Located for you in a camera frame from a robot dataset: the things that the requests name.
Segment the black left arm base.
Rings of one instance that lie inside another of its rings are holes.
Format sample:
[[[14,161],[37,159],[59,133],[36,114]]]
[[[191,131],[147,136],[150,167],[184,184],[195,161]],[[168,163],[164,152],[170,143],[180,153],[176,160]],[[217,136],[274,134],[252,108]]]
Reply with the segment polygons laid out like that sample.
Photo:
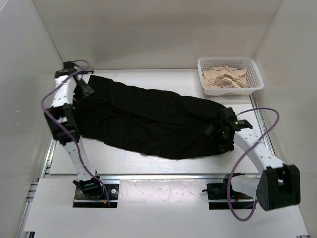
[[[76,188],[73,199],[74,208],[117,208],[120,183],[119,181],[111,181],[110,183],[105,183],[105,187],[109,194],[110,203],[105,197],[105,192],[97,192],[94,195],[84,194],[80,188]]]

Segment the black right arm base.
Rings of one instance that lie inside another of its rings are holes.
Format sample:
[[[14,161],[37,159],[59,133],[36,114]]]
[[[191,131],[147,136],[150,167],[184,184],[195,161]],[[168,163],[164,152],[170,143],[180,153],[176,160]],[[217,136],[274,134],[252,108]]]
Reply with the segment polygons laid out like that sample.
[[[208,197],[209,210],[229,210],[226,186],[221,183],[207,183],[202,190]],[[230,193],[231,204],[234,210],[251,209],[254,199],[242,193]]]

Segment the black trousers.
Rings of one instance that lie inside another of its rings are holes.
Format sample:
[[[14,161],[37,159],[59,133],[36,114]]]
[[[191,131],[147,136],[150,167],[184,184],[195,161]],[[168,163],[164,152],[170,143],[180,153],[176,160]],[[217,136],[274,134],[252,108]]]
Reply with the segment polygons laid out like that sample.
[[[232,151],[206,135],[224,105],[182,96],[175,92],[144,89],[91,76],[92,95],[74,103],[74,117],[83,137],[119,149],[168,159],[215,156]]]

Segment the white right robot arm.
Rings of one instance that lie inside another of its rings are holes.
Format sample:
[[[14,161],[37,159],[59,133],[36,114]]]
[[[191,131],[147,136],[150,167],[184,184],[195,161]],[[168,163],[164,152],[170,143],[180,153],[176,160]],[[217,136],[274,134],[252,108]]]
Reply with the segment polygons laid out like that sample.
[[[206,130],[215,139],[220,151],[227,152],[233,145],[243,150],[259,172],[260,178],[251,178],[231,171],[223,180],[223,194],[234,198],[244,194],[253,198],[265,211],[298,205],[301,201],[300,171],[275,156],[258,137],[247,120],[239,120],[232,108],[217,113],[219,122]]]

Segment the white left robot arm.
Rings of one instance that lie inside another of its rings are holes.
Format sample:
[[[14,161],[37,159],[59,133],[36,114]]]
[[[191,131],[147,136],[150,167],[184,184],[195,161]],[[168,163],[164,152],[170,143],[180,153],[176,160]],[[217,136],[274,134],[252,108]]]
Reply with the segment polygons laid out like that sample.
[[[63,63],[63,69],[56,71],[56,88],[41,100],[41,107],[54,140],[66,150],[77,172],[75,186],[84,195],[100,199],[105,189],[97,171],[91,166],[75,119],[73,103],[91,96],[94,90],[82,79],[85,69],[78,61]]]

